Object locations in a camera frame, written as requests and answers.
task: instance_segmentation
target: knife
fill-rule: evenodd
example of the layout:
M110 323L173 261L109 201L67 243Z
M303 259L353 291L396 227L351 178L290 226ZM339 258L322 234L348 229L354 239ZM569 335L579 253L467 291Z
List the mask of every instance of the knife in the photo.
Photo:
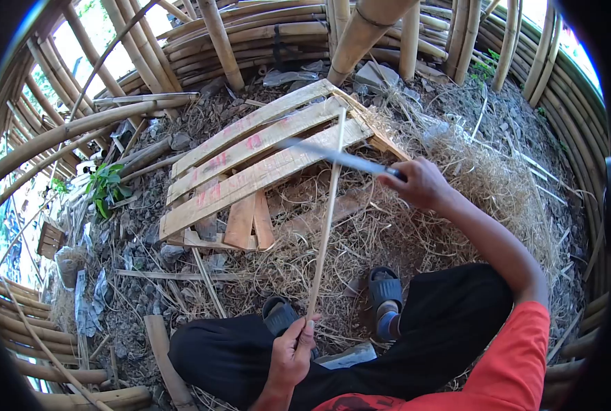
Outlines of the knife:
M400 179L402 182L407 183L408 177L405 174L400 172L397 169L393 169L392 167L383 166L383 164L378 164L377 162L361 159L358 156L354 156L352 154L348 154L346 152L339 152L331 149L326 149L325 147L320 147L318 145L310 144L306 141L297 138L288 138L280 143L277 146L287 149L289 147L296 147L298 149L302 149L303 151L308 151L313 154L318 154L320 156L325 157L328 161L336 162L346 167L351 167L352 169L360 170L367 172L369 174L381 174L387 173L391 174L394 177Z

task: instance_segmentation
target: black pants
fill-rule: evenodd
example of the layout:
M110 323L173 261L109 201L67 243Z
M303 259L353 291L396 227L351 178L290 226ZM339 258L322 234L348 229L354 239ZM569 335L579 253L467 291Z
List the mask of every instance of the black pants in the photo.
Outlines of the black pants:
M415 275L392 348L350 368L310 364L290 409L312 410L345 393L405 400L433 393L472 364L511 308L511 291L487 264ZM273 339L256 315L195 320L170 339L169 358L184 381L245 410L267 381Z

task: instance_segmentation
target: person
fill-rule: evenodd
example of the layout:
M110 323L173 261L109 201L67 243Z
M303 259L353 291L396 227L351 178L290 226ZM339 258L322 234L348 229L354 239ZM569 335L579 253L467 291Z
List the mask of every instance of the person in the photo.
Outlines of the person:
M372 270L377 333L395 342L381 357L349 368L311 361L318 316L278 333L267 321L271 311L263 311L264 321L195 320L170 340L170 361L184 381L251 411L539 409L550 317L538 262L433 163L420 157L393 168L407 182L387 174L378 181L455 224L487 264L414 275L405 304L394 293L392 271ZM269 308L278 313L289 306L276 305ZM482 354L462 390L438 392Z

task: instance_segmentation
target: person's left hand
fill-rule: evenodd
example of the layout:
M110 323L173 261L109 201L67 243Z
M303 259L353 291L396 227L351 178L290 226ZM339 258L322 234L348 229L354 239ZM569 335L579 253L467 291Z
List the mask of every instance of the person's left hand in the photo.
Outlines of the person's left hand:
M273 341L269 387L286 392L303 381L310 370L310 350L315 348L315 321L320 318L321 315L316 314L306 324L305 317L301 317Z

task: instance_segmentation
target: person's right hand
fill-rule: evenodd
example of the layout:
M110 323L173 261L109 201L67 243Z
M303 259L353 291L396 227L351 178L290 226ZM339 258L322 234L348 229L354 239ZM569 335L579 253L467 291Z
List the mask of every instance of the person's right hand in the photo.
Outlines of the person's right hand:
M390 174L379 175L378 181L394 189L402 199L416 208L440 211L453 200L456 190L447 183L436 165L424 157L396 162L392 168L405 174L408 182L402 182Z

